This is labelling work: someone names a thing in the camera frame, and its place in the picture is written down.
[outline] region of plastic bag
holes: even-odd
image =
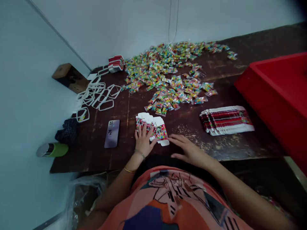
[[[98,197],[106,190],[106,181],[100,175],[84,176],[70,182],[63,213],[64,230],[76,230],[80,227],[80,216],[75,210],[84,205],[85,197],[90,189],[97,191]]]

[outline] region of hand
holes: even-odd
[[[172,158],[183,160],[206,170],[212,162],[216,161],[183,135],[171,134],[167,139],[182,148],[185,153],[184,155],[174,153],[171,155]]]
[[[135,131],[135,149],[144,154],[145,157],[149,155],[154,145],[157,143],[157,139],[154,139],[151,144],[149,144],[149,138],[152,135],[154,127],[151,126],[148,134],[146,135],[146,123],[144,124],[143,130],[141,130],[141,126],[138,126],[138,132]]]

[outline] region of orange printed shirt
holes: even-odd
[[[147,170],[99,230],[252,229],[206,182],[178,168]]]

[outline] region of bangle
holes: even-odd
[[[135,151],[134,152],[138,152],[139,154],[141,154],[142,155],[142,157],[144,158],[143,159],[143,161],[145,161],[146,160],[146,157],[145,157],[145,155],[140,151],[140,150],[138,150],[138,149],[135,149]]]
[[[129,173],[135,173],[135,171],[129,171],[128,169],[126,169],[126,167],[124,167],[124,170],[126,170],[126,172],[129,172]]]

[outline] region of person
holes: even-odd
[[[152,155],[144,161],[157,142],[150,143],[152,132],[153,127],[146,134],[140,126],[135,131],[134,154],[80,229],[296,229],[183,135],[171,134],[167,139],[184,155],[174,153],[169,159]]]

